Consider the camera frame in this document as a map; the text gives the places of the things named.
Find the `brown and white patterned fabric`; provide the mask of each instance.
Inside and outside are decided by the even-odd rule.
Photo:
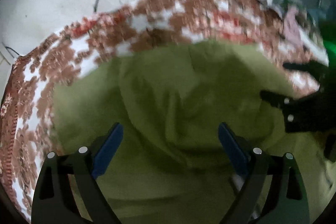
[[[139,0],[51,34],[16,60],[1,107],[0,178],[10,199],[29,221],[43,160],[49,151],[62,154],[50,139],[56,83],[71,85],[114,56],[209,38],[256,44],[281,70],[284,61],[314,59],[284,41],[282,29],[278,14],[260,0]],[[283,73],[298,96],[319,87],[307,74]]]

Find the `blue gripper pad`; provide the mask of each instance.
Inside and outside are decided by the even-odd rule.
[[[234,133],[224,122],[218,127],[218,138],[227,153],[235,172],[243,178],[246,178],[249,174],[248,155],[239,146]]]
[[[117,124],[111,129],[106,141],[93,158],[93,169],[91,175],[94,179],[97,179],[97,177],[105,174],[110,161],[121,144],[123,136],[124,130],[121,124]]]

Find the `olive green fabric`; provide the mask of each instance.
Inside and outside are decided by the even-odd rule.
[[[123,142],[97,179],[123,223],[218,223],[234,199],[219,123],[273,154],[297,148],[297,135],[286,141],[281,111],[259,98],[262,89],[293,95],[254,46],[157,48],[57,86],[55,131],[73,153],[115,122],[124,126]]]

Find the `floral bedsheet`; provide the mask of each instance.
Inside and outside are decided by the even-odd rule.
[[[262,0],[138,0],[95,14],[51,34],[13,64],[0,112],[0,180],[16,208],[30,221],[34,189],[50,151],[53,88],[71,85],[114,56],[166,43],[208,38],[256,49],[280,70],[284,61],[307,62],[313,53],[286,41],[279,15]],[[318,89],[308,74],[284,71],[298,96]]]

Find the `silver screw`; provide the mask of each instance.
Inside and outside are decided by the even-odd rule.
[[[288,158],[289,160],[292,160],[293,155],[291,153],[286,153],[286,158]]]
[[[49,159],[52,159],[54,156],[55,156],[55,152],[50,152],[50,153],[48,153],[48,155],[47,155],[47,157],[48,157]]]
[[[292,114],[288,115],[287,120],[292,122],[294,120],[294,116]]]
[[[84,154],[87,152],[87,147],[86,146],[82,146],[80,149],[78,149],[78,152],[81,153],[81,154]]]
[[[260,155],[263,151],[262,151],[259,147],[255,147],[255,148],[253,148],[253,152],[254,152],[255,154]]]

